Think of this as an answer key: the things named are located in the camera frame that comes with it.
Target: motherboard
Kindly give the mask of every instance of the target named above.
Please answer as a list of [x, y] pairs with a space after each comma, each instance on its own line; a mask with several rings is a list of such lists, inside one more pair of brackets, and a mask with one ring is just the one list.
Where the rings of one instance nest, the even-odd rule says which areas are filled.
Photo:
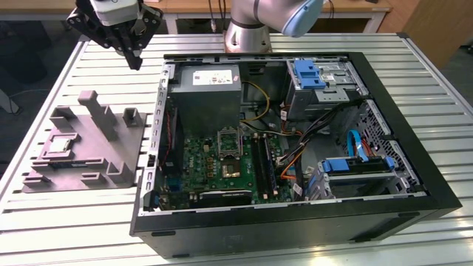
[[214, 137], [187, 138], [183, 174], [166, 180], [171, 208], [188, 209], [207, 198], [222, 203], [226, 197], [248, 204], [291, 202], [291, 184], [276, 178], [282, 154], [280, 139], [271, 134], [240, 137], [222, 130]]

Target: power supply label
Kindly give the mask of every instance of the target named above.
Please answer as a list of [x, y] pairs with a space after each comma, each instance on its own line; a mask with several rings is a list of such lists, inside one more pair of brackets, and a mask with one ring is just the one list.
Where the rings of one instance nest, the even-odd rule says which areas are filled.
[[194, 72], [192, 85], [223, 85], [232, 84], [232, 71], [228, 70], [203, 70]]

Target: ram slot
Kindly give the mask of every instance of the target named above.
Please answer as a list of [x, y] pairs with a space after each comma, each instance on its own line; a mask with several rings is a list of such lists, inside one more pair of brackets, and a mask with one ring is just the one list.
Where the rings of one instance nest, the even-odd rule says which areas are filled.
[[272, 160], [272, 152], [270, 150], [268, 138], [267, 134], [264, 134], [263, 145], [266, 148], [266, 167], [267, 167], [267, 181], [268, 187], [272, 189], [272, 194], [276, 196], [279, 194], [279, 187], [276, 184], [276, 177], [275, 177], [275, 167], [274, 167], [274, 160]]
[[268, 183], [266, 181], [266, 174], [263, 172], [263, 165], [262, 165], [262, 154], [259, 145], [259, 136], [255, 135], [252, 138], [252, 159], [254, 159], [254, 169], [256, 175], [256, 187], [259, 190], [259, 195], [263, 199], [268, 198]]

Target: aluminum table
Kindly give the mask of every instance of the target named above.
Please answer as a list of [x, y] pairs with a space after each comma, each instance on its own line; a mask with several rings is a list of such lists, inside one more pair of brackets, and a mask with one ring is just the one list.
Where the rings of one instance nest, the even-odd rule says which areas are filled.
[[[141, 71], [114, 50], [79, 42], [0, 181], [0, 265], [427, 265], [473, 261], [473, 109], [410, 39], [396, 34], [272, 35], [275, 52], [364, 52], [464, 207], [380, 242], [166, 261], [130, 236], [137, 188], [22, 193], [23, 173], [42, 150], [54, 107], [77, 114], [82, 90], [97, 90], [114, 112], [151, 113], [163, 55], [220, 53], [218, 35], [157, 35]], [[151, 136], [147, 128], [146, 137]], [[143, 141], [142, 150], [147, 150]], [[139, 159], [145, 166], [147, 158]]]

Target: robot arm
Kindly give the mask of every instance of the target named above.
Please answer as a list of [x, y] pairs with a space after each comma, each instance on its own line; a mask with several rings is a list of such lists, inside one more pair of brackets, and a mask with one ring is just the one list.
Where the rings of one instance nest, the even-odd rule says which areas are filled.
[[143, 0], [77, 0], [67, 22], [105, 48], [114, 47], [139, 70], [143, 49], [162, 24], [163, 11]]
[[324, 0], [239, 0], [232, 2], [232, 22], [226, 35], [231, 53], [271, 50], [268, 27], [284, 35], [302, 37], [314, 26]]
[[[315, 24], [326, 0], [238, 0], [226, 35], [231, 53], [271, 51], [268, 26], [292, 37]], [[141, 54], [162, 24], [163, 11], [145, 0], [77, 0], [67, 22], [105, 48], [114, 47], [139, 70]]]

